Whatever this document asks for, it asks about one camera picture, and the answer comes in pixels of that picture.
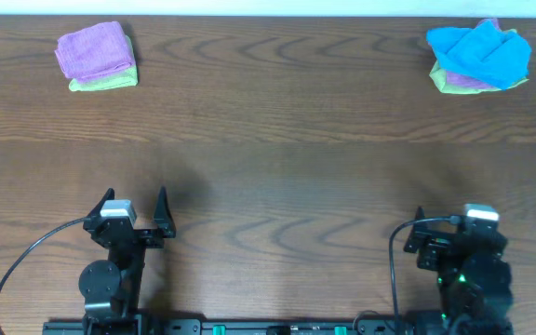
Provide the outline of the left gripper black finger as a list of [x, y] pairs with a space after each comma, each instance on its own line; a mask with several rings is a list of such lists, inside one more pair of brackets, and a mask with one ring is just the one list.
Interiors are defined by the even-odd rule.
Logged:
[[107, 200], [114, 200], [114, 189], [108, 188], [97, 205], [88, 213], [88, 220], [95, 221], [101, 215], [101, 209]]
[[154, 208], [153, 221], [164, 231], [174, 230], [174, 220], [172, 219], [168, 206], [167, 189], [165, 186], [160, 187]]

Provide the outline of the purple microfiber cloth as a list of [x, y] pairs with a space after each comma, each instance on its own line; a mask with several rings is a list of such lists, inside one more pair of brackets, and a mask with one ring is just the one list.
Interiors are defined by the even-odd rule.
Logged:
[[67, 33], [58, 39], [55, 55], [65, 77], [78, 82], [117, 74], [136, 63], [132, 46], [118, 21]]

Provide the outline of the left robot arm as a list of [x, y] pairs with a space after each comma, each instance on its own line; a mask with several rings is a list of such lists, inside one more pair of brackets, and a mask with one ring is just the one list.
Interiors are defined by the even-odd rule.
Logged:
[[138, 310], [141, 278], [148, 249], [162, 249], [176, 236], [168, 206], [167, 190], [161, 187], [154, 207], [154, 228], [137, 229], [132, 202], [117, 199], [110, 188], [88, 213], [83, 229], [108, 251], [105, 260], [89, 264], [79, 277], [86, 318], [95, 322], [120, 322]]

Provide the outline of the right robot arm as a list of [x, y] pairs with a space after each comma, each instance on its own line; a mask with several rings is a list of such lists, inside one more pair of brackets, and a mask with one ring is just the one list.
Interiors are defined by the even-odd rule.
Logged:
[[462, 215], [425, 216], [417, 208], [403, 250], [417, 255], [417, 267], [437, 275], [438, 311], [407, 314], [407, 334], [510, 335], [514, 303], [512, 274], [498, 231], [499, 213], [467, 204]]

